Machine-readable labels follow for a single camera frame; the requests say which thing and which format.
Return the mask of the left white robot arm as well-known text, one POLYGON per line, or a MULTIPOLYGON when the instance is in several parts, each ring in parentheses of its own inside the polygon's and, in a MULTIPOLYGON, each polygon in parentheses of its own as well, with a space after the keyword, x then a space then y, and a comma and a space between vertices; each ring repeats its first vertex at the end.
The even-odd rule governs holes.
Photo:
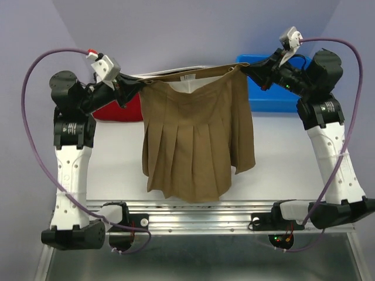
POLYGON ((149 215, 131 214, 123 201, 88 210, 87 173, 96 131, 93 112, 113 101, 125 106, 141 83, 118 75, 109 84, 83 86, 73 72, 60 71, 50 78, 49 86, 55 104, 53 145, 59 185, 50 227, 41 233, 42 243, 69 251, 100 249, 108 242, 120 255, 140 252, 151 240, 149 215))

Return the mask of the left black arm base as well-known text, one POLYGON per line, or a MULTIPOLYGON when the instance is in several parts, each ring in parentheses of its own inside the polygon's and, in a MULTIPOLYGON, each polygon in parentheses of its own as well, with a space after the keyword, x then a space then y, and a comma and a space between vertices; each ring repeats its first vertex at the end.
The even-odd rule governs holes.
POLYGON ((148 229, 149 214, 133 213, 126 202, 105 203, 99 210, 111 222, 131 228, 148 229))

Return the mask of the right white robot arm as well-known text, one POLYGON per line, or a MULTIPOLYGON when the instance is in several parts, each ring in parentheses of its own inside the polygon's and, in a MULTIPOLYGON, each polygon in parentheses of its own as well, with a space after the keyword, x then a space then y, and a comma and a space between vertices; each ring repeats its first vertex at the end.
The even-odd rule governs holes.
POLYGON ((299 97, 297 113, 309 136, 324 183, 323 195, 315 202, 284 200, 273 204, 268 213, 256 213, 255 231, 302 230, 307 222, 317 229, 350 224, 374 213, 374 200, 361 188, 346 142, 345 118, 332 90, 343 74, 342 61, 323 49, 300 68, 288 62, 285 51, 249 64, 242 72, 263 91, 278 85, 299 97))

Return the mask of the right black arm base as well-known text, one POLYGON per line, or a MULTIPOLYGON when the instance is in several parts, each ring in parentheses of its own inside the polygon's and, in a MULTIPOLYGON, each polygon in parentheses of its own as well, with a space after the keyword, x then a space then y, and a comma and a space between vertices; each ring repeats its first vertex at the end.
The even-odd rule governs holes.
POLYGON ((281 204, 291 200, 277 201, 272 205, 270 211, 263 213, 252 213, 248 229, 252 231, 283 231, 294 230, 302 231, 304 226, 297 224, 295 220, 286 220, 281 214, 281 204))

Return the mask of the red skirt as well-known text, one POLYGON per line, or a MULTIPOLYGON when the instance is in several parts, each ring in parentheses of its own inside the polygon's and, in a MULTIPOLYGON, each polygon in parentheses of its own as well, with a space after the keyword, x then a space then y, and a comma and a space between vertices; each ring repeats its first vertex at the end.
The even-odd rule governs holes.
POLYGON ((109 122, 141 122, 143 121, 139 93, 121 108, 113 101, 92 113, 93 117, 100 121, 109 122))

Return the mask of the tan skirt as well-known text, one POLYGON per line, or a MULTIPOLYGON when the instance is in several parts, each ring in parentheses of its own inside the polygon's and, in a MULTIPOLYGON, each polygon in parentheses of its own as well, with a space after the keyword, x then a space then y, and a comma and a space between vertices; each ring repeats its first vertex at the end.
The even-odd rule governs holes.
POLYGON ((242 64, 145 79, 142 171, 148 191, 190 203, 218 201, 231 177, 255 166, 242 64))

